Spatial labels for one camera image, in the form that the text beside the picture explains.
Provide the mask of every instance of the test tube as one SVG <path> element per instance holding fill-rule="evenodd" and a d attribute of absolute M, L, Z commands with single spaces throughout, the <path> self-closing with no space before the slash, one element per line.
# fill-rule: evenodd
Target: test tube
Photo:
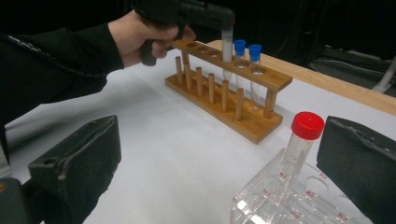
<path fill-rule="evenodd" d="M 262 46 L 261 45 L 250 45 L 248 47 L 248 53 L 250 56 L 250 67 L 251 67 L 251 72 L 254 75 L 262 75 L 263 72 L 261 69 L 259 69 L 260 66 L 260 59 L 261 59 L 261 54 L 262 54 Z M 251 94 L 251 103 L 252 103 L 252 109 L 254 111 L 257 111 L 260 107 L 260 85 L 250 81 L 250 94 Z"/>
<path fill-rule="evenodd" d="M 245 47 L 246 41 L 239 39 L 233 42 L 233 49 L 235 50 L 235 66 L 247 67 L 248 64 L 245 61 Z M 245 89 L 245 79 L 241 76 L 236 76 L 236 86 Z"/>
<path fill-rule="evenodd" d="M 222 39 L 222 60 L 224 62 L 230 62 L 233 60 L 233 28 L 230 30 L 221 30 Z M 223 69 L 223 78 L 231 82 L 233 73 Z"/>
<path fill-rule="evenodd" d="M 323 127 L 323 119 L 312 112 L 300 112 L 294 117 L 291 124 L 292 134 L 281 165 L 284 175 L 300 173 L 306 156 L 314 141 L 320 137 Z"/>

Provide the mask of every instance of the table surface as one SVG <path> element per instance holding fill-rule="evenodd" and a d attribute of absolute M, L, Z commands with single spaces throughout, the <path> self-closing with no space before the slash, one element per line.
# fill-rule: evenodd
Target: table surface
<path fill-rule="evenodd" d="M 85 223 L 228 223 L 231 198 L 287 146 L 296 113 L 350 119 L 396 139 L 394 113 L 295 78 L 276 98 L 275 111 L 283 122 L 255 145 L 164 84 L 176 73 L 175 57 L 180 55 L 173 49 L 156 66 L 139 64 L 113 72 L 99 93 L 41 105 L 9 123 L 13 176 L 23 183 L 30 177 L 29 162 L 83 124 L 117 115 L 122 161 Z M 288 71 L 295 66 L 285 68 L 285 62 L 262 58 L 263 64 L 270 61 Z M 204 75 L 222 76 L 220 68 L 191 57 L 191 68 L 197 66 Z M 301 71 L 308 80 L 318 79 Z M 333 88 L 349 92 L 343 85 Z M 308 154 L 309 164 L 316 164 L 319 141 Z"/>

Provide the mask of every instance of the test tube rack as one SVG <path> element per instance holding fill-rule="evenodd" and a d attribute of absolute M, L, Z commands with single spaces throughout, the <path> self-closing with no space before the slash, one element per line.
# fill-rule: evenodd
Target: test tube rack
<path fill-rule="evenodd" d="M 260 143 L 282 122 L 283 117 L 274 111 L 276 95 L 291 83 L 292 77 L 262 65 L 254 67 L 256 70 L 253 71 L 250 62 L 246 60 L 243 61 L 246 66 L 238 66 L 235 64 L 234 56 L 231 62 L 224 62 L 221 50 L 196 41 L 176 40 L 172 46 L 181 50 L 181 59 L 179 56 L 176 57 L 177 73 L 165 79 L 168 87 L 254 144 Z M 251 100 L 245 97 L 242 88 L 231 90 L 228 80 L 224 79 L 222 83 L 218 83 L 213 73 L 209 73 L 207 77 L 203 76 L 202 67 L 197 67 L 193 71 L 189 55 L 264 86 L 267 89 L 265 105 L 254 110 Z"/>

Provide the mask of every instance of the hole in rack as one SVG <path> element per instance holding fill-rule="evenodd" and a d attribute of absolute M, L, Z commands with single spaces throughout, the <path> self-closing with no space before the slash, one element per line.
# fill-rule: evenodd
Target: hole in rack
<path fill-rule="evenodd" d="M 195 48 L 195 47 L 197 47 L 197 44 L 196 43 L 190 43 L 190 44 L 188 44 L 188 45 L 186 45 L 188 48 Z"/>
<path fill-rule="evenodd" d="M 235 65 L 235 67 L 239 67 L 239 68 L 246 68 L 248 67 L 250 64 L 248 62 L 236 62 L 233 65 Z"/>
<path fill-rule="evenodd" d="M 263 68 L 260 68 L 260 67 L 253 67 L 253 68 L 251 68 L 250 71 L 254 75 L 262 75 L 262 74 L 265 73 L 265 70 Z"/>
<path fill-rule="evenodd" d="M 209 48 L 207 48 L 207 47 L 199 47 L 197 50 L 202 52 L 202 53 L 205 53 L 205 52 L 207 52 L 209 50 Z"/>
<path fill-rule="evenodd" d="M 313 176 L 310 176 L 305 180 L 305 187 L 307 193 L 312 192 L 315 195 L 327 194 L 327 191 L 329 190 L 328 186 L 323 181 Z"/>
<path fill-rule="evenodd" d="M 212 57 L 212 58 L 218 58 L 218 57 L 220 57 L 220 53 L 217 52 L 217 51 L 210 51 L 210 52 L 208 52 L 207 54 L 208 54 L 210 57 Z"/>

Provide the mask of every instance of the person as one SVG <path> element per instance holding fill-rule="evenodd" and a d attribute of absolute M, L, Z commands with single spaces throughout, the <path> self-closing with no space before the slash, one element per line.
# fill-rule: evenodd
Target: person
<path fill-rule="evenodd" d="M 5 126 L 12 120 L 42 104 L 101 91 L 109 73 L 141 62 L 140 48 L 147 39 L 155 40 L 152 55 L 161 59 L 179 32 L 175 24 L 143 19 L 129 9 L 128 1 L 67 1 L 67 15 L 53 12 L 57 6 L 51 1 L 44 1 L 44 7 L 31 2 L 6 0 L 0 6 L 3 148 Z M 183 37 L 196 35 L 186 26 Z"/>

